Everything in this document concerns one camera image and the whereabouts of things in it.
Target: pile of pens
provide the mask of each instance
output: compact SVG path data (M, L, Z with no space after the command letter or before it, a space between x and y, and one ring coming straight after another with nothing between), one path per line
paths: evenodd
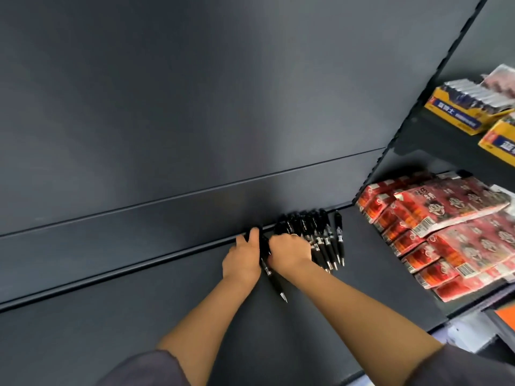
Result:
M304 238L311 245L312 261L324 268L325 271L331 273L333 270L338 270L338 265L345 265L342 221L341 215L338 212L334 214L334 222L336 237L333 234L331 222L325 210L301 211L300 213L282 215L275 225L274 234L296 234ZM249 239L248 232L245 234L245 239L247 241ZM274 290L288 303L279 279L267 264L268 256L271 252L268 246L268 238L263 234L261 228L259 246L261 268L265 271Z

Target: yellow display box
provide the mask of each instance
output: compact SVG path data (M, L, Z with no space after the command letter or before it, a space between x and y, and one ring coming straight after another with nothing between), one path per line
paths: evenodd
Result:
M451 101L449 94L440 87L435 89L425 107L468 135L489 129L493 123L513 111L510 109L491 115L480 108L464 109Z
M479 146L515 167L515 118L499 120L481 139Z

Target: finger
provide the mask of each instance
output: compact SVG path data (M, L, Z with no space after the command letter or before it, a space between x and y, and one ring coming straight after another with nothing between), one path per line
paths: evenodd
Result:
M243 237L242 234L240 234L239 236L236 236L236 246L245 244L246 242L247 241L245 241L245 237Z
M249 234L249 244L252 246L259 246L259 229L253 227Z

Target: dark gray sleeve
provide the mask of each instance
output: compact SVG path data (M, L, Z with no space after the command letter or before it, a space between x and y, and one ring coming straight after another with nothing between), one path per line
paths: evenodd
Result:
M406 386L513 386L515 368L445 345L424 360Z
M190 386L178 360L168 351L132 356L98 381L97 386Z

